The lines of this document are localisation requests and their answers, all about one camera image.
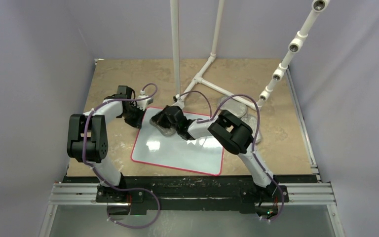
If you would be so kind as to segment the white board with pink rim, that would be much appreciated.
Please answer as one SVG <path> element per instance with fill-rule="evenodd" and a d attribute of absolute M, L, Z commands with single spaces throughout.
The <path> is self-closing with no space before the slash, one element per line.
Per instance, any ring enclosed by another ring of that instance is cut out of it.
<path fill-rule="evenodd" d="M 225 151 L 221 144 L 213 136 L 187 141 L 176 133 L 172 136 L 162 135 L 150 125 L 150 118 L 160 111 L 160 107 L 147 108 L 131 159 L 177 170 L 220 175 Z"/>

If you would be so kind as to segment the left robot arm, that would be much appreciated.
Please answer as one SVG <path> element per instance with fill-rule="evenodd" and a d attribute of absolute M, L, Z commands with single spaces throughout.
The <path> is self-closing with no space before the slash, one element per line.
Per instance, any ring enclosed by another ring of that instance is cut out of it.
<path fill-rule="evenodd" d="M 152 102 L 153 98 L 144 90 L 136 95 L 134 89 L 120 85 L 117 92 L 105 97 L 100 105 L 69 118 L 68 156 L 87 165 L 97 176 L 101 191 L 108 192 L 116 202 L 126 199 L 129 188 L 123 174 L 108 158 L 107 125 L 114 119 L 123 118 L 129 126 L 140 129 L 146 108 Z"/>

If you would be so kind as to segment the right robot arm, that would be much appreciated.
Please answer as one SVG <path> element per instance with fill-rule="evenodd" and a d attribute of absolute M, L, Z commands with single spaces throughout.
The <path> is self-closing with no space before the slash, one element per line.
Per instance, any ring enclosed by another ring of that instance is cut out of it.
<path fill-rule="evenodd" d="M 150 119 L 164 136 L 176 132 L 184 140 L 213 136 L 229 153 L 237 155 L 252 175 L 260 199 L 269 201 L 282 188 L 260 158 L 252 128 L 228 110 L 210 119 L 189 119 L 179 106 L 166 106 Z"/>

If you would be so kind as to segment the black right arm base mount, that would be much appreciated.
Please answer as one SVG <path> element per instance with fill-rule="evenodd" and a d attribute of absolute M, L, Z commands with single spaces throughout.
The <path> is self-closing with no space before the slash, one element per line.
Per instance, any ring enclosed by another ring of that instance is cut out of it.
<path fill-rule="evenodd" d="M 241 213 L 255 213 L 259 217 L 271 219 L 279 213 L 282 203 L 289 202 L 286 186 L 277 186 L 270 183 L 266 188 L 253 185 L 249 188 L 241 188 Z"/>

